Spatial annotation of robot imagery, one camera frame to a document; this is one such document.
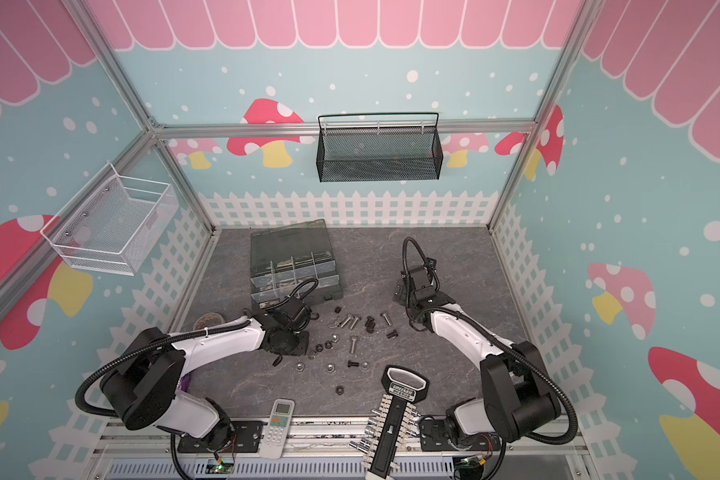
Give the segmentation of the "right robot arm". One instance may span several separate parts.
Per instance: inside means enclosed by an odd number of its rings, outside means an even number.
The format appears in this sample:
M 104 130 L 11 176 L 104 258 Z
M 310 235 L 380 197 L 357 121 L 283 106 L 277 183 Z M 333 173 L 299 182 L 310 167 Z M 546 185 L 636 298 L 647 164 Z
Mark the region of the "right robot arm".
M 572 401 L 548 374 L 530 342 L 496 335 L 441 290 L 436 260 L 407 237 L 402 243 L 401 278 L 395 293 L 409 325 L 455 346 L 479 369 L 481 396 L 451 407 L 444 419 L 453 442 L 495 434 L 506 443 L 523 437 L 564 445 L 578 434 Z

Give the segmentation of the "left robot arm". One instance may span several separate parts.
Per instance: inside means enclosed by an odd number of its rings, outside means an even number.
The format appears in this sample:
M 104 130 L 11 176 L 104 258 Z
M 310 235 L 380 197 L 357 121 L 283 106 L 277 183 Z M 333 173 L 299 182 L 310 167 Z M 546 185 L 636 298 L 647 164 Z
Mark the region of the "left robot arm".
M 181 380 L 202 366 L 240 353 L 304 355 L 312 319 L 305 299 L 318 284 L 318 279 L 307 278 L 283 300 L 215 327 L 176 334 L 157 327 L 141 331 L 122 355 L 81 383 L 74 397 L 77 408 L 117 417 L 129 430 L 154 426 L 190 437 L 211 452 L 229 448 L 236 436 L 228 414 L 215 401 L 182 390 Z

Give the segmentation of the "silver bolt pair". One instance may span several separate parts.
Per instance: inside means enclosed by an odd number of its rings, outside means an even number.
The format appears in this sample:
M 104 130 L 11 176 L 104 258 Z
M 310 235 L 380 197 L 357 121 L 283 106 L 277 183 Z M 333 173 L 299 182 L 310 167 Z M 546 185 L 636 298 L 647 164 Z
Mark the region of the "silver bolt pair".
M 338 324 L 338 328 L 348 328 L 350 330 L 353 330 L 356 325 L 361 320 L 361 317 L 359 315 L 354 314 L 348 314 L 343 320 L 341 320 Z

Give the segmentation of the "grey plastic organizer box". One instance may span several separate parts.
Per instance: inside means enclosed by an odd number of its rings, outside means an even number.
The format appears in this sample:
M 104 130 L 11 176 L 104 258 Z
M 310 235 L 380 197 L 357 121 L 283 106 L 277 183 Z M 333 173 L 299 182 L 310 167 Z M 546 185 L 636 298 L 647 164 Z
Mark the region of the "grey plastic organizer box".
M 273 305 L 309 278 L 317 279 L 318 284 L 306 296 L 307 304 L 315 305 L 343 297 L 338 266 L 324 220 L 251 233 L 250 281 L 254 305 Z

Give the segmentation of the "brown tape roll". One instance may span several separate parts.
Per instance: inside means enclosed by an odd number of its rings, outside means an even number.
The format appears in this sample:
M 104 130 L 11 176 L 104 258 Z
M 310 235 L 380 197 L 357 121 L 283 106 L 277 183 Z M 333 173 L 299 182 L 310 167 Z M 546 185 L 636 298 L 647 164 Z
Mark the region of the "brown tape roll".
M 193 326 L 194 330 L 204 330 L 220 326 L 225 323 L 224 317 L 217 312 L 210 312 L 199 317 Z

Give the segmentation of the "white remote control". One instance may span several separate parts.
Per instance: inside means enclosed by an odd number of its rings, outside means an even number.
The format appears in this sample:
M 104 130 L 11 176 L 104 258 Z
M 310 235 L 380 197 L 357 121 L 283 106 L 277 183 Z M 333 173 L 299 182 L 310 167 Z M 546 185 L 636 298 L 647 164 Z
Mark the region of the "white remote control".
M 282 456 L 294 410 L 295 402 L 293 400 L 276 399 L 274 401 L 269 419 L 262 429 L 263 438 L 259 447 L 261 458 L 275 460 Z

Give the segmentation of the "black socket wrench rack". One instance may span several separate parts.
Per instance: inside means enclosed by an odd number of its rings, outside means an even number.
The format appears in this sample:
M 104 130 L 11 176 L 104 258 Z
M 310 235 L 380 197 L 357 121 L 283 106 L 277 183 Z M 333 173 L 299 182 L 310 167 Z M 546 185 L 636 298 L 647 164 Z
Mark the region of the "black socket wrench rack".
M 416 404 L 424 400 L 429 381 L 421 374 L 397 365 L 385 367 L 381 378 L 384 394 L 372 411 L 364 437 L 349 445 L 363 454 L 366 479 L 392 479 L 398 469 L 395 456 L 405 452 L 410 438 L 417 438 L 420 416 Z

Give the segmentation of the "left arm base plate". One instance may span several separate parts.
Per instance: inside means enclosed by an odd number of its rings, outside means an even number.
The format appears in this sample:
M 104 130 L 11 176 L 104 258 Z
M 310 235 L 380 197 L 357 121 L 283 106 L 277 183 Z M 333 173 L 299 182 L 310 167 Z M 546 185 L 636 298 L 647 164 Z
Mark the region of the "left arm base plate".
M 233 420 L 232 426 L 234 427 L 236 440 L 233 445 L 221 450 L 221 453 L 257 453 L 263 438 L 264 422 L 261 420 Z M 211 450 L 201 445 L 199 440 L 184 437 L 179 439 L 178 452 L 182 454 L 210 454 Z

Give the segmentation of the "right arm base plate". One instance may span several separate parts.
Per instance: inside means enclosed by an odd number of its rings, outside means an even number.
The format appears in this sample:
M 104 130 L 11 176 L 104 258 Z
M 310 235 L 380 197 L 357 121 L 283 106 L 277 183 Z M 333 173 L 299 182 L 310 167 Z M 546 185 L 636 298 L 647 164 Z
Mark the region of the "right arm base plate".
M 459 437 L 444 417 L 424 416 L 418 421 L 420 448 L 424 452 L 493 452 L 498 453 L 501 440 L 489 433 Z

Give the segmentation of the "black mesh wall basket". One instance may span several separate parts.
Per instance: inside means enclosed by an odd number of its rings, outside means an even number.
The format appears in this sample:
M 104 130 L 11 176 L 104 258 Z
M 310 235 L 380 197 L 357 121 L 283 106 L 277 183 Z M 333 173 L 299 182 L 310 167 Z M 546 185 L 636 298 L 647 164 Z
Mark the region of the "black mesh wall basket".
M 317 122 L 322 182 L 440 178 L 444 153 L 436 112 L 325 114 Z

